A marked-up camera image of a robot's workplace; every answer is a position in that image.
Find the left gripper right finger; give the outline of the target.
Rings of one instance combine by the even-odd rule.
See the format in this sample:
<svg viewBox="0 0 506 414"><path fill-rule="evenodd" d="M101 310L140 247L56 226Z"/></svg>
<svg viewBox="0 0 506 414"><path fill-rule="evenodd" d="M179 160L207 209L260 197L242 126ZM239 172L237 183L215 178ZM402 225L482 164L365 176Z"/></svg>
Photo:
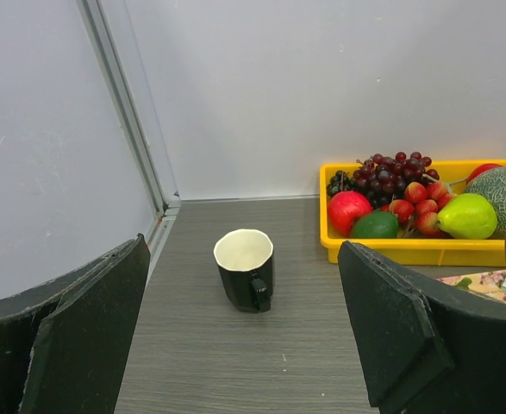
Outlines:
<svg viewBox="0 0 506 414"><path fill-rule="evenodd" d="M368 400L382 413L506 413L506 304L351 242L338 267Z"/></svg>

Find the black paper cup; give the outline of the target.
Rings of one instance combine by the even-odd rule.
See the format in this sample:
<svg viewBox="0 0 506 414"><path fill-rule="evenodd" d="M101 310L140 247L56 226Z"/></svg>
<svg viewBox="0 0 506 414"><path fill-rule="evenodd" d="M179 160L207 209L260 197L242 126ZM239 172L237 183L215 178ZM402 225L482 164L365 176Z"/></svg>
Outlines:
<svg viewBox="0 0 506 414"><path fill-rule="evenodd" d="M213 255L227 298L238 310L265 313L272 307L274 246L257 229L237 229L218 240Z"/></svg>

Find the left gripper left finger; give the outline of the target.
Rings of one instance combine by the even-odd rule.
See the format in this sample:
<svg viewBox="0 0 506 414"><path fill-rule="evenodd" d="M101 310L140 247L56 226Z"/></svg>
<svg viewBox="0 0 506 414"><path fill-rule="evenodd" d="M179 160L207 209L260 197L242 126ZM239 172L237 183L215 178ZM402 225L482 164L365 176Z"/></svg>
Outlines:
<svg viewBox="0 0 506 414"><path fill-rule="evenodd" d="M147 284L143 235L0 299L0 413L112 413Z"/></svg>

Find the yellow plastic fruit bin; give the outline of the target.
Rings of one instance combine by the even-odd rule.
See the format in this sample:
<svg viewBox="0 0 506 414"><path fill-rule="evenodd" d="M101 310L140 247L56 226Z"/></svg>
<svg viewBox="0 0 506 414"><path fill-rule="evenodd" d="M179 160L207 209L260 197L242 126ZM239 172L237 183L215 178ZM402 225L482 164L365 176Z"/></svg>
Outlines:
<svg viewBox="0 0 506 414"><path fill-rule="evenodd" d="M496 163L506 166L506 160L436 160L435 168L445 181L462 179L476 167ZM336 264L341 244L346 240L328 221L326 187L338 170L353 173L358 164L329 163L319 169L320 189L320 241L328 251L328 261ZM403 265L457 266L457 267L501 267L505 268L504 240L455 240L455 239L354 239L382 255Z"/></svg>

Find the floral serving tray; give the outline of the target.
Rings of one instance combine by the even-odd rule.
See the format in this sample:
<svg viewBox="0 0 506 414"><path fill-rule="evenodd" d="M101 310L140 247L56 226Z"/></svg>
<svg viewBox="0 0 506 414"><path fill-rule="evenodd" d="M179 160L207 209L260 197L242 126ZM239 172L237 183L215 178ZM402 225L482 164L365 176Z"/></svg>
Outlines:
<svg viewBox="0 0 506 414"><path fill-rule="evenodd" d="M438 278L438 281L446 285L506 304L506 294L503 291L505 280L505 269Z"/></svg>

